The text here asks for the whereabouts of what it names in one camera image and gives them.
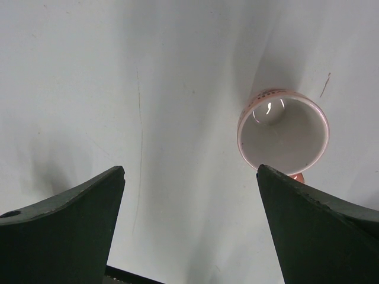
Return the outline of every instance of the black strip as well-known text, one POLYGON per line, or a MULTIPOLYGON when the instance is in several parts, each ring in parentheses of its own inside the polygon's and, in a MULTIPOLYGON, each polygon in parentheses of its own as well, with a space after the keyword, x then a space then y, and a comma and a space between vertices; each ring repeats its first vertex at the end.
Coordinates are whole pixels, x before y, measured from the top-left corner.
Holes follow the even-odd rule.
POLYGON ((110 278, 116 278, 127 284, 163 284, 162 282, 157 282, 108 265, 105 269, 105 275, 110 278))

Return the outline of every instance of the ceramic mug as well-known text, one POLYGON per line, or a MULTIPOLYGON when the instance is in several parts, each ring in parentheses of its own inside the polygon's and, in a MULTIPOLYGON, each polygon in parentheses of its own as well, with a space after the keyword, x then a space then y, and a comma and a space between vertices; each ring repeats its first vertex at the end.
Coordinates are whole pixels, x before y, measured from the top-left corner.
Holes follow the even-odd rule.
POLYGON ((254 169, 267 164, 304 182, 302 172, 326 150, 329 124, 306 96, 288 89, 265 89, 252 95, 237 129, 238 148, 254 169))

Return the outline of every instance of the cup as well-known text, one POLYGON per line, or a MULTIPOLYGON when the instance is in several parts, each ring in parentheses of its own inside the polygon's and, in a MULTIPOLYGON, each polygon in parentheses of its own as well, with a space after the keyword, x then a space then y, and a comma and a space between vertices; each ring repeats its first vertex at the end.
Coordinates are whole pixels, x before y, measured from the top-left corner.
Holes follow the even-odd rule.
POLYGON ((328 141, 323 111, 288 89, 253 94, 238 121, 238 148, 252 168, 267 164, 300 182, 304 182, 301 173, 321 158, 328 141))

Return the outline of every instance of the white table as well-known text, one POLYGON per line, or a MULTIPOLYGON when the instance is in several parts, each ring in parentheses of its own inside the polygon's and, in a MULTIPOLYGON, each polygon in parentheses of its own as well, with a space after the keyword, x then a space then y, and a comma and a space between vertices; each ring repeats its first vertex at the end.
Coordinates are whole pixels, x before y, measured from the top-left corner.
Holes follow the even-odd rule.
POLYGON ((252 88, 314 99, 331 138, 306 182, 379 209, 378 9, 0 0, 0 213, 120 164, 109 265, 167 284, 282 283, 239 112, 252 88))

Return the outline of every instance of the mug rim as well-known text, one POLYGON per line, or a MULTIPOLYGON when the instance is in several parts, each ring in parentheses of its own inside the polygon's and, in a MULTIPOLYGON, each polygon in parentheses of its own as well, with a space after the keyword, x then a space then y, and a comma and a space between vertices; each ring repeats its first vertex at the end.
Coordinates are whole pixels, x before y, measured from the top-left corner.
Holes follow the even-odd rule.
MULTIPOLYGON (((321 110, 321 108, 315 102, 313 102, 308 97, 306 97, 300 93, 297 93, 295 91, 292 91, 292 90, 286 90, 286 91, 287 91, 287 93, 283 93, 281 95, 275 96, 275 99, 295 99, 297 101, 300 101, 300 102, 310 106, 312 109, 314 109, 317 112, 319 117, 322 119, 322 122, 324 125, 324 130, 325 130, 325 137, 324 137, 324 141, 323 141, 323 146, 322 146, 322 149, 317 154, 316 158, 311 163, 309 163, 306 167, 302 168, 300 171, 296 171, 293 173, 285 173, 286 175, 290 176, 290 175, 297 175, 299 173, 302 173, 303 171, 309 169, 315 163, 317 163, 317 161, 322 157, 322 155, 326 151, 327 145, 329 144, 330 129, 329 129, 329 122, 327 121, 327 118, 326 118, 324 112, 321 110)), ((260 165, 255 166, 246 158, 245 152, 242 149, 242 142, 241 142, 242 129, 243 129, 243 126, 245 125, 246 120, 252 115, 254 110, 256 110, 259 106, 261 106, 268 99, 269 98, 263 99, 261 102, 257 103, 256 105, 252 106, 248 111, 246 111, 246 113, 244 114, 244 116, 242 117, 242 119, 238 125, 238 130, 237 130, 238 150, 239 150, 241 156, 243 157, 243 159, 246 161, 246 163, 248 163, 248 165, 255 170, 258 170, 258 167, 260 165)))

